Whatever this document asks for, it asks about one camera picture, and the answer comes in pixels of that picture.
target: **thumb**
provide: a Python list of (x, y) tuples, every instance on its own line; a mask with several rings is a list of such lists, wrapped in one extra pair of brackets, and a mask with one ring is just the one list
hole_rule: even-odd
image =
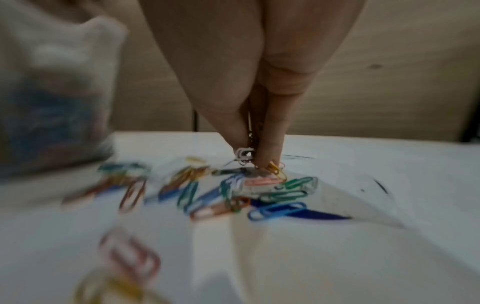
[(295, 106), (303, 94), (279, 95), (268, 94), (268, 108), (260, 143), (255, 154), (254, 163), (265, 168), (273, 161), (279, 165), (284, 147), (285, 134), (292, 123)]

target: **clear plastic bag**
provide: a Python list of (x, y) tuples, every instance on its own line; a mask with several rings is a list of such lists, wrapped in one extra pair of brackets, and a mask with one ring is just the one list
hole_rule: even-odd
[(112, 155), (109, 118), (127, 29), (0, 0), (0, 176)]

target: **finger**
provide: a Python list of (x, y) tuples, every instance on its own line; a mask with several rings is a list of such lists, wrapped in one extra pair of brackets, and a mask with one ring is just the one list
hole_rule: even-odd
[(285, 134), (292, 123), (295, 105), (302, 95), (268, 94), (268, 109), (254, 160), (258, 167), (265, 168), (271, 161), (280, 164)]
[(256, 149), (259, 147), (260, 138), (262, 137), (262, 131), (264, 129), (265, 116), (268, 108), (267, 96), (267, 89), (260, 84), (255, 84), (248, 98), (248, 109), (253, 133), (252, 147)]
[(232, 112), (218, 112), (197, 108), (208, 122), (236, 150), (249, 146), (248, 108), (243, 104)]

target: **wooden background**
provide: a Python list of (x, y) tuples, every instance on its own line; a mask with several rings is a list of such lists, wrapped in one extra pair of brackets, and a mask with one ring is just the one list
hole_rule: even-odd
[[(105, 1), (131, 30), (113, 124), (192, 130), (192, 109), (136, 0)], [(458, 140), (480, 93), (479, 0), (370, 0), (303, 100), (291, 134)], [(200, 131), (210, 131), (203, 118)]]

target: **human hand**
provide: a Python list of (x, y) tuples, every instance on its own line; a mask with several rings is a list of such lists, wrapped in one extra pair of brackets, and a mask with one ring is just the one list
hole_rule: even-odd
[[(295, 105), (365, 0), (140, 0), (191, 103), (254, 163), (278, 164)], [(249, 115), (253, 141), (249, 139)]]

